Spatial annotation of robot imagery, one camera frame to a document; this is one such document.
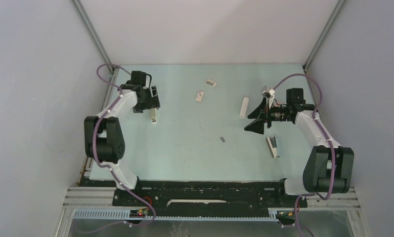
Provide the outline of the beige stapler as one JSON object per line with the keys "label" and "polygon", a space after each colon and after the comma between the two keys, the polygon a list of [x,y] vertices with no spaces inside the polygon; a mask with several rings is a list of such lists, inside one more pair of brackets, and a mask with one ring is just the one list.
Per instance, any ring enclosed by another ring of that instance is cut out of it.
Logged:
{"label": "beige stapler", "polygon": [[156,108],[153,108],[150,110],[150,119],[151,119],[152,124],[156,124],[158,121],[157,111],[158,111],[158,109],[156,109]]}

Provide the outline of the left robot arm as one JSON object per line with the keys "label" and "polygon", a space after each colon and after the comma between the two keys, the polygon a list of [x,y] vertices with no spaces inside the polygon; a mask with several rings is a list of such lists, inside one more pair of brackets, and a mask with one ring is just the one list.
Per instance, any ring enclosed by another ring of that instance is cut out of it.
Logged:
{"label": "left robot arm", "polygon": [[116,185],[125,189],[124,199],[130,205],[143,201],[143,191],[136,188],[138,176],[132,171],[122,171],[126,143],[120,120],[129,112],[143,113],[159,109],[157,88],[152,86],[152,76],[143,71],[132,71],[131,78],[117,87],[117,97],[95,116],[84,120],[85,152],[100,168],[109,170]]}

